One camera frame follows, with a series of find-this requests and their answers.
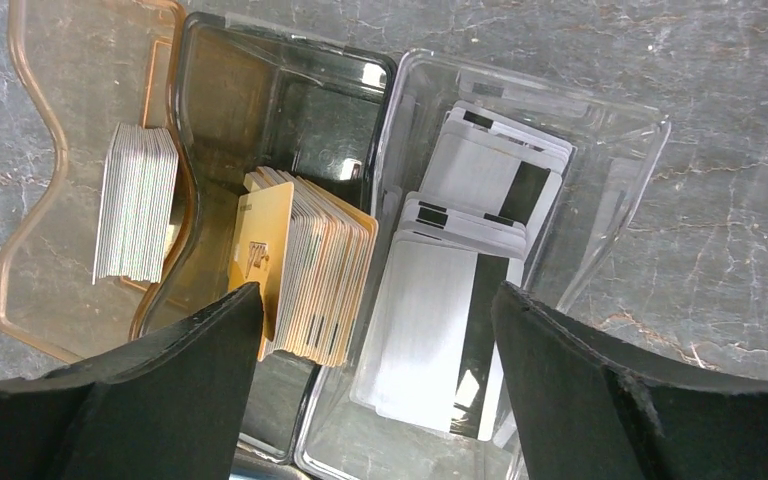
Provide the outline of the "clear card stand tray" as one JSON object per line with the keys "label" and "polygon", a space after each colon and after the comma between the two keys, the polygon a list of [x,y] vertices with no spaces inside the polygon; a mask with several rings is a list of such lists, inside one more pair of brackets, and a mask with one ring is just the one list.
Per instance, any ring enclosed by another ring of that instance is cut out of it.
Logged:
{"label": "clear card stand tray", "polygon": [[[523,288],[559,310],[574,303],[637,209],[670,134],[660,110],[440,53],[413,49],[400,60],[388,104],[374,206],[382,228],[371,279],[378,282],[408,193],[420,187],[444,118],[469,103],[570,145],[558,193],[525,265]],[[310,384],[294,460],[318,479],[522,479],[526,475],[507,403],[487,441],[382,418],[353,402],[369,320],[362,317],[350,362]]]}

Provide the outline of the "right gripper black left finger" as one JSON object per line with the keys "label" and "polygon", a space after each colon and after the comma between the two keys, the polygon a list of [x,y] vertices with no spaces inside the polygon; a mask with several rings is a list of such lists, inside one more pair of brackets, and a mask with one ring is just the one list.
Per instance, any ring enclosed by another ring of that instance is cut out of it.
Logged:
{"label": "right gripper black left finger", "polygon": [[261,341],[256,284],[103,354],[0,381],[0,479],[225,479]]}

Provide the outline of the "gold credit card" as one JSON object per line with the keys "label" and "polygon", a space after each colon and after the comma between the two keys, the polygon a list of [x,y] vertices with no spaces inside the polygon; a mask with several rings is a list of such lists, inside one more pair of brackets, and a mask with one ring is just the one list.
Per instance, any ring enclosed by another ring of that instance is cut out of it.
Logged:
{"label": "gold credit card", "polygon": [[275,340],[293,196],[294,185],[286,182],[238,200],[228,289],[249,282],[259,285],[264,310],[259,360],[269,355]]}

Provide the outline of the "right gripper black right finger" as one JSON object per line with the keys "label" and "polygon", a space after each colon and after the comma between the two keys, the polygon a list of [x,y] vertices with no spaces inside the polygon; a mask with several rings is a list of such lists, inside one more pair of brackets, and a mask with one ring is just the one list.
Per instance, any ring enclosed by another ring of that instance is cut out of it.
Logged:
{"label": "right gripper black right finger", "polygon": [[768,479],[768,381],[703,369],[503,283],[491,318],[532,479]]}

